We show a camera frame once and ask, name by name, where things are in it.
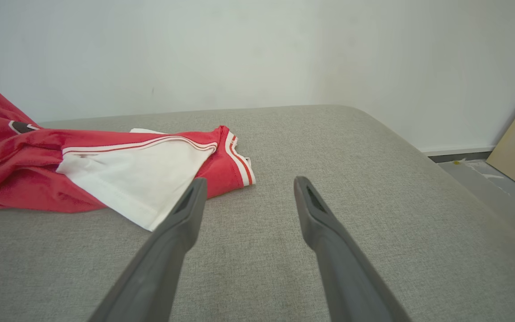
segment red and white shirt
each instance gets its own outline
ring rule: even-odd
[[[45,129],[0,94],[0,208],[108,206],[153,230],[196,177],[207,179],[208,198],[255,183],[236,145],[225,126],[179,134]]]

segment gray fabric cushion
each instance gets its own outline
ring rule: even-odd
[[[313,182],[415,321],[515,321],[515,232],[354,108],[290,106],[47,123],[162,132],[226,125],[257,185],[208,200],[174,321],[329,320],[292,182]],[[112,210],[0,211],[0,321],[83,321],[148,237]]]

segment white wall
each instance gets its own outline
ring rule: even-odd
[[[0,91],[39,122],[345,104],[421,151],[486,148],[515,1],[0,0]]]

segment floor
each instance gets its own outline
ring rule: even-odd
[[[515,229],[515,181],[483,159],[438,165]]]

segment paint splatter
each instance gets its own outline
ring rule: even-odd
[[[503,179],[504,178],[501,175],[483,174],[483,173],[481,173],[481,175],[484,175],[484,177],[486,179],[488,179],[488,178]]]

